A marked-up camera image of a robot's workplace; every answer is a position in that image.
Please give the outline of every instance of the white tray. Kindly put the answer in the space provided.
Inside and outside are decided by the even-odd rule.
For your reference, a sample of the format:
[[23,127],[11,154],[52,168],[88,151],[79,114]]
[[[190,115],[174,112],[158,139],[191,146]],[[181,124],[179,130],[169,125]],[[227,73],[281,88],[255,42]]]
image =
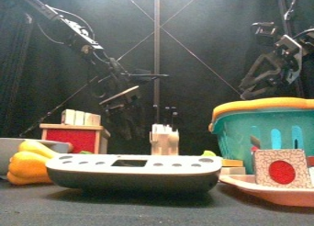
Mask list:
[[285,188],[255,184],[254,175],[222,175],[219,181],[278,205],[314,207],[314,188]]

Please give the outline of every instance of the black curtain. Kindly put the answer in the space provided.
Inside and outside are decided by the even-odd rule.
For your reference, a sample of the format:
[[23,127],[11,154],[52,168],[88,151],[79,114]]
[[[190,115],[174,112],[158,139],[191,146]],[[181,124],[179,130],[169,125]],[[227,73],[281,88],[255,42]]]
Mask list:
[[0,135],[8,136],[34,19],[0,0]]
[[[137,68],[154,71],[155,0],[42,2],[75,13],[88,22],[106,53],[119,59],[131,72]],[[301,0],[300,3],[296,31],[309,28],[313,23],[306,14],[313,13],[313,0]],[[22,10],[16,6],[8,11],[11,14]],[[161,0],[161,72],[171,76],[161,80],[161,107],[178,107],[181,154],[202,154],[203,150],[219,153],[217,137],[207,130],[211,112],[219,104],[241,100],[241,80],[259,54],[271,50],[254,41],[250,25],[271,21],[282,31],[277,0]],[[15,28],[15,31],[24,32],[22,27]],[[19,136],[43,117],[47,117],[46,123],[60,123],[60,113],[66,108],[98,114],[103,112],[98,105],[99,98],[84,89],[48,114],[83,87],[90,79],[90,70],[79,55],[70,48],[48,41],[35,28],[7,136]],[[146,137],[134,137],[126,141],[103,119],[103,126],[112,133],[110,153],[150,153],[154,83],[142,85],[141,90]],[[281,96],[285,95],[296,96],[294,89],[284,91]],[[35,126],[26,136],[39,138],[40,132]]]

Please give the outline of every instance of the black table surface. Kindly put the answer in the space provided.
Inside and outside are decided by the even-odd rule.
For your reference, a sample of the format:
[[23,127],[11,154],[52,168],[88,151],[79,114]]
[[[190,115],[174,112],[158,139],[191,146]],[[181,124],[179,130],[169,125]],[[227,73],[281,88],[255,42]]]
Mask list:
[[313,226],[314,208],[280,206],[222,183],[205,195],[165,195],[0,180],[0,225]]

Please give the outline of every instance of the gray device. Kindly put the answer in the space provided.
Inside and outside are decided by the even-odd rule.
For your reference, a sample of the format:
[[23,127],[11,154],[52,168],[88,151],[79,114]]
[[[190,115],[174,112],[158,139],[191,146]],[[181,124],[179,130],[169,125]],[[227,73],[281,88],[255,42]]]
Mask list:
[[47,162],[54,183],[84,190],[207,192],[218,181],[221,157],[59,154]]

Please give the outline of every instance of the plastic basket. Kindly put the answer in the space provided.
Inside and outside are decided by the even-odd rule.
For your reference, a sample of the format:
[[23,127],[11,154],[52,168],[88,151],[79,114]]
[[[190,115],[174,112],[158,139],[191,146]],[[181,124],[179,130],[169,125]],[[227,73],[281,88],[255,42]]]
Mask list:
[[226,110],[214,118],[210,131],[217,135],[222,156],[243,160],[247,174],[253,174],[254,146],[298,148],[306,156],[314,155],[314,108],[297,107],[271,107],[270,103],[262,108]]

